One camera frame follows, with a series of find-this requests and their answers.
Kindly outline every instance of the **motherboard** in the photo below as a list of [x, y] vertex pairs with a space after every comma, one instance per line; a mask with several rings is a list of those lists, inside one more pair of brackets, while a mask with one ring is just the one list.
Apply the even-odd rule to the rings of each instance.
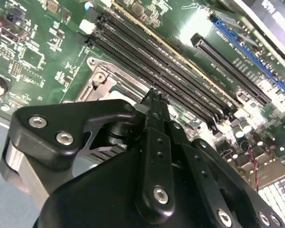
[[231, 2], [0, 0], [0, 124], [27, 105], [124, 99], [143, 111], [155, 88], [190, 140], [209, 142], [256, 189], [276, 181], [285, 47]]

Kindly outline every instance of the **wire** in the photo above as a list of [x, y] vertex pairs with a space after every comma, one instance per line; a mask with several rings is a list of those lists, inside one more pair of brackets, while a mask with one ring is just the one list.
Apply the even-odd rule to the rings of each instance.
[[249, 145], [248, 147], [248, 150], [247, 150], [247, 154], [250, 154], [250, 158], [251, 158], [251, 161], [253, 162], [254, 164], [254, 172], [255, 172], [255, 182], [256, 182], [256, 192], [258, 193], [258, 190], [259, 190], [259, 177], [257, 175], [257, 169], [258, 169], [258, 162], [255, 158], [255, 153], [251, 147], [251, 145]]

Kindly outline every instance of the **blue pcie slot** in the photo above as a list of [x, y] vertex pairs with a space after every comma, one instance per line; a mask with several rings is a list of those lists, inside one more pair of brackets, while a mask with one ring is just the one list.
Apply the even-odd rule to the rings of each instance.
[[231, 40], [231, 42], [240, 51], [242, 51], [255, 65], [257, 65], [267, 75], [269, 79], [271, 79], [278, 87], [280, 87], [283, 91], [285, 91], [284, 83], [278, 80], [276, 77], [274, 77], [273, 74], [260, 62], [258, 58], [254, 56], [254, 54], [251, 51], [241, 46], [238, 42], [237, 37], [232, 32], [230, 32], [229, 29], [226, 28], [218, 18], [213, 17], [210, 20], [229, 40]]

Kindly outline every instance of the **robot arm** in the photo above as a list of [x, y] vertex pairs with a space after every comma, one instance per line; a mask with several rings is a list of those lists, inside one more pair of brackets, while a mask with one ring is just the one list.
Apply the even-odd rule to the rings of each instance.
[[[188, 141], [159, 93], [141, 105], [148, 111], [106, 100], [14, 113], [0, 171], [36, 200], [34, 227], [285, 227], [206, 141]], [[117, 144], [125, 151], [73, 178], [76, 156]]]

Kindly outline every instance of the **silver screw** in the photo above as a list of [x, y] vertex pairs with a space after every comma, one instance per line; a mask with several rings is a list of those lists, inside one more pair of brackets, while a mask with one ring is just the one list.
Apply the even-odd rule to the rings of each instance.
[[230, 216], [224, 212], [222, 209], [218, 209], [218, 218], [226, 227], [232, 226], [232, 221]]
[[161, 187], [155, 187], [153, 190], [153, 195], [154, 198], [161, 204], [166, 204], [168, 203], [168, 194], [167, 192], [162, 189]]
[[96, 64], [95, 60], [93, 60], [92, 58], [89, 58], [88, 59], [88, 63], [91, 65], [91, 66], [94, 66]]
[[44, 128], [48, 122], [41, 116], [33, 116], [28, 120], [29, 125], [35, 128]]
[[181, 126], [178, 123], [174, 123], [174, 127], [176, 127], [176, 129], [180, 129]]
[[201, 144], [202, 147], [207, 148], [207, 145], [205, 144], [204, 141], [200, 141], [200, 144]]
[[266, 225], [266, 226], [270, 226], [270, 222], [268, 220], [268, 218], [260, 211], [258, 213], [260, 220]]
[[65, 146], [71, 145], [74, 141], [73, 136], [71, 136], [71, 134], [66, 133], [66, 132], [58, 133], [56, 136], [56, 140]]
[[281, 226], [280, 221], [273, 215], [270, 214], [270, 218], [274, 221], [274, 223], [276, 223], [279, 227]]

